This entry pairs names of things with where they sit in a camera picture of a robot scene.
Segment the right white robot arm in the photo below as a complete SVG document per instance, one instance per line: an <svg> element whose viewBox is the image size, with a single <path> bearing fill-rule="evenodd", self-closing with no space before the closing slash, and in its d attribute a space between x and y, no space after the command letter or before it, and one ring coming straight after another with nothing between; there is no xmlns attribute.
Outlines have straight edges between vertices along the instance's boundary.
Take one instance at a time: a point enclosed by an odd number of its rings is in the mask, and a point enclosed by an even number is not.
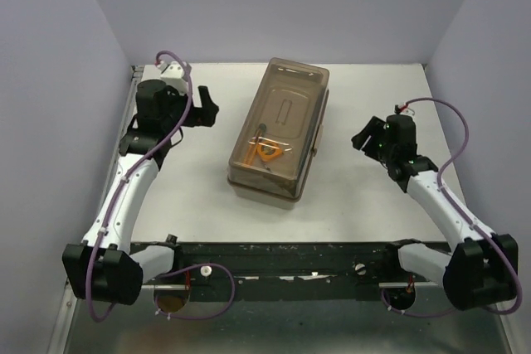
<svg viewBox="0 0 531 354"><path fill-rule="evenodd" d="M398 281L410 273L418 274L442 287L451 305L461 311L508 301L519 308L523 295L516 240L482 223L448 189L436 164L418 154L412 117L372 117L353 136L352 145L387 169L388 176L420 205L450 247L443 253L414 239L388 244L381 263L388 279Z"/></svg>

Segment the orange tape measure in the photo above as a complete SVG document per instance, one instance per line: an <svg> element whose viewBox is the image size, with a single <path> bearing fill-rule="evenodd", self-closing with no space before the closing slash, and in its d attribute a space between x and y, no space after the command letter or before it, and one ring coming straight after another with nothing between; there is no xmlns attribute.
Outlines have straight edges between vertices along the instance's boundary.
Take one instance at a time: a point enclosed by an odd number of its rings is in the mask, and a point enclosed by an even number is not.
<svg viewBox="0 0 531 354"><path fill-rule="evenodd" d="M283 153L284 150L276 142L264 140L258 143L257 154L262 162L273 161Z"/></svg>

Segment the beige tool box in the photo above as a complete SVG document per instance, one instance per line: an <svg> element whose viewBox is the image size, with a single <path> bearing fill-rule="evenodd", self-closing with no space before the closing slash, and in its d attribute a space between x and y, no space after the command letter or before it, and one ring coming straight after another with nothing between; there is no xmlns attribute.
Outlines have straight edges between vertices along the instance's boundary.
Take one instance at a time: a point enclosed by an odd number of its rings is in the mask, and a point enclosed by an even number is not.
<svg viewBox="0 0 531 354"><path fill-rule="evenodd" d="M273 58L231 152L227 182L237 196L291 209L300 200L317 153L329 99L329 70L316 65ZM276 142L282 156L266 162L243 163L259 124L261 141Z"/></svg>

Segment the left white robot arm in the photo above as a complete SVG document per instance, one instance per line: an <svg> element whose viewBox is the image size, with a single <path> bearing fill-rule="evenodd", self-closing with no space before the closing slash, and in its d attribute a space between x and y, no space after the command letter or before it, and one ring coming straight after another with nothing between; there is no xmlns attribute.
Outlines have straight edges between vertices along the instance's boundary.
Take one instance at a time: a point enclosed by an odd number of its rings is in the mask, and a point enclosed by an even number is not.
<svg viewBox="0 0 531 354"><path fill-rule="evenodd" d="M144 198L173 148L171 137L184 128L212 127L219 107L205 85L196 106L188 91L160 79L137 85L136 112L119 141L111 187L91 228L62 254L74 295L86 301L133 304L143 284L156 277L178 282L183 262L175 243L155 243L131 251L132 234Z"/></svg>

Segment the orange black utility knife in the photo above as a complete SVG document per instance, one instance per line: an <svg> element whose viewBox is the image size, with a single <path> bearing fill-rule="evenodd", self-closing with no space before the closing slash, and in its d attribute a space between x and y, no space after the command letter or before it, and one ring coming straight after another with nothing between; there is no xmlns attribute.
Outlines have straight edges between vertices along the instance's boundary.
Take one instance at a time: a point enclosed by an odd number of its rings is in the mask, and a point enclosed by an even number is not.
<svg viewBox="0 0 531 354"><path fill-rule="evenodd" d="M253 139L250 141L249 148L244 157L243 163L245 165L250 166L254 162L255 158L258 158L261 162L261 165L265 169L268 169L268 167L266 166L266 161L262 158L262 155L261 155L261 137L262 137L262 134L265 132L266 132L266 125L259 124L254 133Z"/></svg>

